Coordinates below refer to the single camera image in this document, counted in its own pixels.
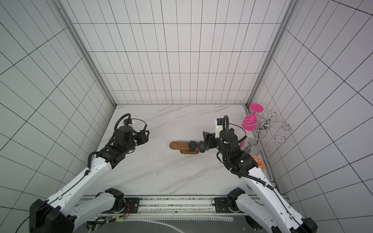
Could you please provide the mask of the black round wrist watch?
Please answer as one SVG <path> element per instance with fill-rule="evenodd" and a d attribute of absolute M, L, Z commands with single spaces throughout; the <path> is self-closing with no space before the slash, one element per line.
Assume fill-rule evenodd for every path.
<path fill-rule="evenodd" d="M 195 141 L 190 141 L 188 144 L 188 149 L 190 152 L 195 152 L 195 150 L 198 148 L 197 143 Z"/>

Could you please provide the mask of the brown wooden watch stand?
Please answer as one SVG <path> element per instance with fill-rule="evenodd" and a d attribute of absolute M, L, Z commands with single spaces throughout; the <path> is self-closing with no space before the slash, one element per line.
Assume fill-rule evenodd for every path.
<path fill-rule="evenodd" d="M 170 143 L 170 148 L 172 150 L 180 151 L 181 154 L 198 154 L 198 153 L 200 153 L 198 148 L 195 150 L 195 152 L 190 152 L 189 149 L 188 149 L 188 144 L 189 144 L 189 142 L 187 142 L 187 141 L 175 141 L 175 142 Z"/>

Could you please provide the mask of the black rectangular smart watch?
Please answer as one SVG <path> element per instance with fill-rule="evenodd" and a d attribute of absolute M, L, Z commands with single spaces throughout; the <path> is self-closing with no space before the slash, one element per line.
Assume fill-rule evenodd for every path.
<path fill-rule="evenodd" d="M 198 144 L 198 149 L 200 153 L 204 153 L 207 149 L 207 146 L 204 141 L 200 141 Z"/>

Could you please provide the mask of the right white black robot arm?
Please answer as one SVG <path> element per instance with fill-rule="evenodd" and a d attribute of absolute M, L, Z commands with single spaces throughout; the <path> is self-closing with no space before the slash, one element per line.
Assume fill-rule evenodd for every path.
<path fill-rule="evenodd" d="M 268 233 L 317 232 L 316 222 L 291 207 L 271 185 L 254 158 L 241 149 L 234 129 L 213 134 L 204 132 L 203 135 L 207 148 L 216 148 L 227 170 L 242 179 L 263 203 L 256 203 L 244 190 L 236 188 L 228 194 L 231 210 L 244 212 Z"/>

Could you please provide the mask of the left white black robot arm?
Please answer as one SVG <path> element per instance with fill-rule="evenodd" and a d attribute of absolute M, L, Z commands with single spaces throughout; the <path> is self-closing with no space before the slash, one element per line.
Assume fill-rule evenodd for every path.
<path fill-rule="evenodd" d="M 114 188 L 78 205 L 93 185 L 113 170 L 126 154 L 149 140 L 149 131 L 137 132 L 131 125 L 117 127 L 108 143 L 88 156 L 88 163 L 79 175 L 45 201 L 38 199 L 30 206 L 29 232 L 72 233 L 93 217 L 105 211 L 121 213 L 129 210 L 124 194 Z"/>

